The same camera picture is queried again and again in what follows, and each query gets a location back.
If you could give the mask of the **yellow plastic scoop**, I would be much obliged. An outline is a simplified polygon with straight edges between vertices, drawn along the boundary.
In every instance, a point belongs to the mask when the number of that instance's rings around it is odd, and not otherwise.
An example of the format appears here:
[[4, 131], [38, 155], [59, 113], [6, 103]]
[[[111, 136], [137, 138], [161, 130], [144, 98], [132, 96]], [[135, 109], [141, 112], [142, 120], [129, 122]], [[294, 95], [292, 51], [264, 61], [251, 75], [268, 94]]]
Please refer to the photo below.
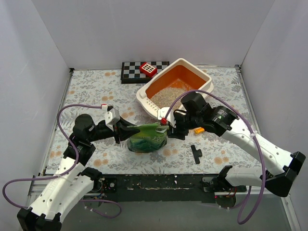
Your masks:
[[205, 131], [204, 128], [196, 128], [196, 129], [194, 130], [194, 133], [195, 133], [195, 134], [200, 134], [200, 133], [203, 133], [204, 131]]

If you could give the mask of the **green litter bag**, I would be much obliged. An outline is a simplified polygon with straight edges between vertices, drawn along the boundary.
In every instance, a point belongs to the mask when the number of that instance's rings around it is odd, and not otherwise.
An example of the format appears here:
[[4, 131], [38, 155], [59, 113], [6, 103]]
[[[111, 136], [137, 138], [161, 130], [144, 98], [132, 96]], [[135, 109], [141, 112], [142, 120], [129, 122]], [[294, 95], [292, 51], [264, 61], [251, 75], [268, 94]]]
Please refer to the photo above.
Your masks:
[[167, 131], [169, 126], [152, 123], [145, 125], [129, 126], [138, 129], [139, 133], [131, 136], [128, 141], [128, 149], [135, 153], [151, 153], [158, 151], [167, 144]]

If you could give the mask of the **black bag clip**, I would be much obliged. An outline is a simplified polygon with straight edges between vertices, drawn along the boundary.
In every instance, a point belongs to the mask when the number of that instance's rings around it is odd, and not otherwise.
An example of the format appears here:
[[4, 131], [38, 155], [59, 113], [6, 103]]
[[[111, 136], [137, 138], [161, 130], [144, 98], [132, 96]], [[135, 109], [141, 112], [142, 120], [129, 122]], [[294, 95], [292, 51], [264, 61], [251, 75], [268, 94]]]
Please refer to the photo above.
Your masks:
[[200, 157], [203, 156], [202, 151], [200, 149], [196, 149], [195, 145], [191, 145], [192, 154], [196, 164], [200, 164]]

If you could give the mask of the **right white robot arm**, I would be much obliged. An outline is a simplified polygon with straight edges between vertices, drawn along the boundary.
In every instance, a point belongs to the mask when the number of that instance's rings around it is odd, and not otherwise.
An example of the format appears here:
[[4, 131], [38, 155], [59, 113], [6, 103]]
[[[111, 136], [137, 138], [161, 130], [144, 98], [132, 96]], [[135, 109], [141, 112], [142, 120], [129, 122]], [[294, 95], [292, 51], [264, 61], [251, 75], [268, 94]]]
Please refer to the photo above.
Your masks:
[[177, 99], [184, 110], [171, 107], [161, 119], [169, 124], [168, 136], [184, 140], [189, 130], [203, 128], [247, 152], [261, 163], [260, 168], [225, 166], [207, 185], [216, 191], [229, 191], [237, 186], [265, 188], [286, 197], [306, 159], [301, 152], [291, 153], [254, 132], [249, 122], [227, 103], [211, 107], [202, 90], [190, 90]]

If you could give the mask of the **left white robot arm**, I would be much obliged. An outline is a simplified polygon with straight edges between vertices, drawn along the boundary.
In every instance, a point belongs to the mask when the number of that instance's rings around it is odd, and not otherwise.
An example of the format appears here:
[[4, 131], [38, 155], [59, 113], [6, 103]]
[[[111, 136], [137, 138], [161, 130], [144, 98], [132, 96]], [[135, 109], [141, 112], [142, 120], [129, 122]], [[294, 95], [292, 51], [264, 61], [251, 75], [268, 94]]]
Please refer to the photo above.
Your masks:
[[105, 119], [98, 124], [88, 114], [75, 119], [70, 143], [55, 178], [28, 208], [20, 209], [17, 214], [22, 230], [59, 231], [65, 217], [84, 195], [102, 188], [102, 173], [86, 166], [96, 149], [93, 142], [114, 138], [116, 143], [120, 143], [140, 131], [114, 110], [104, 115]]

